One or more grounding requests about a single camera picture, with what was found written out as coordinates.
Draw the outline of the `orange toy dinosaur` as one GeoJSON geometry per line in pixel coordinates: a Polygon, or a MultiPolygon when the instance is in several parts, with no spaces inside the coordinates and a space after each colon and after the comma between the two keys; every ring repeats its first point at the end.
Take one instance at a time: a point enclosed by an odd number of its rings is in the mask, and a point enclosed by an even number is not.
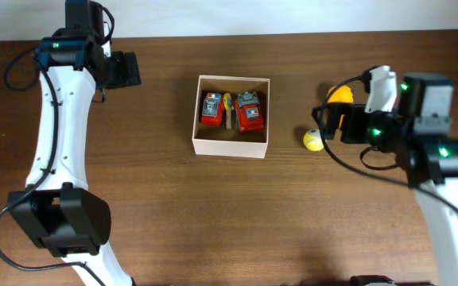
{"type": "Polygon", "coordinates": [[[353,103],[354,95],[352,89],[347,85],[338,88],[337,91],[332,93],[332,96],[328,100],[328,103],[332,102],[353,103]]]}

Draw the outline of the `yellow grey ball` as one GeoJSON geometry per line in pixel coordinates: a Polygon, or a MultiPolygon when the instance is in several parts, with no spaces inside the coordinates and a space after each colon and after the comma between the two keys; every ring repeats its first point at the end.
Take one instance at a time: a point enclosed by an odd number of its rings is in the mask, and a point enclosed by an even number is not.
{"type": "Polygon", "coordinates": [[[321,151],[324,146],[318,129],[311,129],[303,136],[303,144],[306,149],[313,152],[321,151]]]}

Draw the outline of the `small red toy car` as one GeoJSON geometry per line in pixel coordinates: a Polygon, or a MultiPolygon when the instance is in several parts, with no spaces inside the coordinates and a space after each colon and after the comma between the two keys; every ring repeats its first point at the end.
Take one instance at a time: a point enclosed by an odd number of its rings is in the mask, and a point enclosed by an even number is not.
{"type": "Polygon", "coordinates": [[[206,126],[221,126],[223,119],[223,96],[220,93],[207,93],[201,111],[201,123],[206,126]]]}

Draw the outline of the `yellow wooden rattle drum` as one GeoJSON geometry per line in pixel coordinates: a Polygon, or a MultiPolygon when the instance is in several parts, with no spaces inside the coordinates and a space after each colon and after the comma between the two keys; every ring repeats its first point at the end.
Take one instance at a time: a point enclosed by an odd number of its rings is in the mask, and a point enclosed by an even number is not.
{"type": "Polygon", "coordinates": [[[223,95],[223,104],[226,112],[226,129],[232,129],[232,111],[234,107],[230,93],[225,93],[223,95]]]}

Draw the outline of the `red toy fire truck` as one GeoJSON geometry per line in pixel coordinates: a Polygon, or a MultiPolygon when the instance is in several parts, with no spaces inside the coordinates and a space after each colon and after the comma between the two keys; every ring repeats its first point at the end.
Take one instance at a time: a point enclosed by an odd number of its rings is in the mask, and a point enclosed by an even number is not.
{"type": "Polygon", "coordinates": [[[264,118],[256,91],[239,94],[235,101],[235,110],[240,133],[264,130],[264,118]]]}

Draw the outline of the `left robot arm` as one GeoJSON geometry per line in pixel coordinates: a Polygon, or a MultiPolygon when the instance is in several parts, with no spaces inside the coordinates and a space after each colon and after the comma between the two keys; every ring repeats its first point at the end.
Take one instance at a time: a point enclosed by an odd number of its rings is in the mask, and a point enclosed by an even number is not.
{"type": "Polygon", "coordinates": [[[137,86],[137,57],[111,50],[115,20],[102,4],[65,3],[65,25],[33,50],[41,121],[23,191],[8,195],[10,214],[31,242],[71,267],[86,285],[132,285],[109,237],[107,202],[88,190],[87,120],[96,92],[137,86]]]}

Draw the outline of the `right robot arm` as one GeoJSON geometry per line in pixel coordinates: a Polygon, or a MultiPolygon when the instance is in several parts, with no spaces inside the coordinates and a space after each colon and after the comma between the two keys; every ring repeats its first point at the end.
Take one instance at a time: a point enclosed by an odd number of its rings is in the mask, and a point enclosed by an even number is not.
{"type": "Polygon", "coordinates": [[[449,136],[454,86],[450,78],[410,72],[397,81],[388,66],[374,66],[355,80],[366,103],[333,102],[334,86],[312,111],[321,143],[341,132],[345,144],[392,153],[416,193],[437,260],[441,285],[458,285],[458,138],[449,136]]]}

